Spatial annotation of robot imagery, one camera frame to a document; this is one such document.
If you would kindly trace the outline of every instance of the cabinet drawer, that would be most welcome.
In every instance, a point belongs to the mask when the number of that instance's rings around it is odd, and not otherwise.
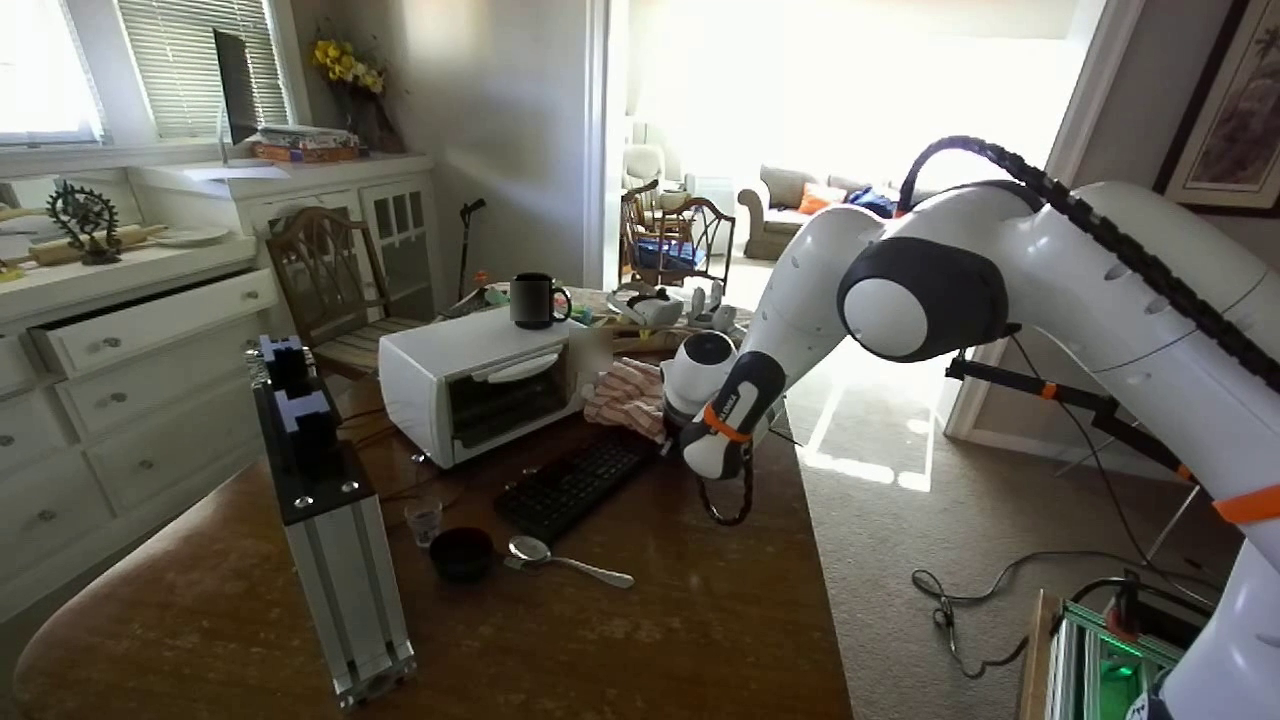
[[[49,553],[105,531],[110,521],[78,453],[64,453],[0,478],[0,584],[49,561]]]
[[[154,295],[74,322],[38,327],[34,339],[49,364],[64,375],[91,375],[98,367],[136,358],[163,342],[199,337],[223,320],[251,315],[275,303],[267,267],[221,284]]]
[[[107,367],[98,375],[78,375],[59,389],[69,416],[74,419],[78,436],[98,436],[122,427],[128,419],[163,412],[167,404],[184,404],[193,392],[228,378],[232,373],[244,375],[244,342],[261,337],[251,315],[209,327],[188,342],[171,342],[149,358]]]
[[[0,327],[0,396],[31,389],[34,373],[18,327]]]
[[[0,471],[69,444],[72,439],[38,389],[0,400]]]
[[[251,389],[232,378],[105,444],[86,444],[86,462],[105,478],[110,507],[128,511],[163,489],[188,482],[199,469],[223,462],[223,454],[247,454],[255,436]]]

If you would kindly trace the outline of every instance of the wall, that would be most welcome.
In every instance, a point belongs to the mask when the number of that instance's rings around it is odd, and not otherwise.
[[[1086,181],[1133,181],[1155,185],[1155,172],[1173,146],[1180,117],[1194,92],[1201,67],[1213,55],[1214,31],[1233,0],[1148,0],[1111,96],[1096,117],[1096,130],[1078,156],[1078,185]],[[1256,257],[1280,267],[1276,218],[1233,218],[1208,215],[1226,234],[1246,242]],[[1043,375],[1061,383],[1096,389],[1055,342],[1028,337],[1028,356]],[[1064,419],[1055,404],[1039,404],[1018,392],[987,392],[972,439],[1043,453],[1064,459],[1086,459],[1078,431]],[[1117,454],[1117,469],[1155,471],[1133,454]]]
[[[603,10],[609,0],[364,0],[349,26],[385,35],[393,117],[436,159],[445,274],[544,267],[599,284],[603,224]]]

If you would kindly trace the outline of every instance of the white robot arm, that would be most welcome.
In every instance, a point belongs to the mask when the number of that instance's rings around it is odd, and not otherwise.
[[[1133,717],[1280,717],[1280,306],[1276,272],[1201,215],[1129,185],[1061,187],[950,136],[1014,185],[968,185],[901,218],[828,207],[795,231],[720,392],[678,436],[702,478],[740,471],[764,412],[842,337],[923,358],[1018,322],[1051,337],[1240,525],[1225,600]]]

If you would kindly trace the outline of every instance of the spoon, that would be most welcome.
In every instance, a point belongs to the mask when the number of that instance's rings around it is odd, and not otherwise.
[[[564,563],[564,569],[588,573],[588,576],[596,576],[599,584],[610,584],[610,589],[630,589],[634,584],[634,576],[628,576],[628,573],[584,563],[584,561],[571,561],[571,556],[554,556],[535,537],[512,537],[508,539],[508,556],[514,556],[521,563]]]

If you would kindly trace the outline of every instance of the table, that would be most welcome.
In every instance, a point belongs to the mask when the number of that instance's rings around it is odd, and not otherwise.
[[[847,717],[813,521],[782,439],[756,447],[756,511],[702,514],[694,478],[650,462],[560,553],[634,576],[616,592],[566,569],[445,584],[398,507],[423,474],[446,525],[508,537],[491,497],[588,444],[580,416],[451,471],[416,469],[398,431],[359,454],[385,497],[419,669],[364,717]],[[27,717],[341,717],[275,514],[267,462],[223,478],[72,595],[25,649]]]

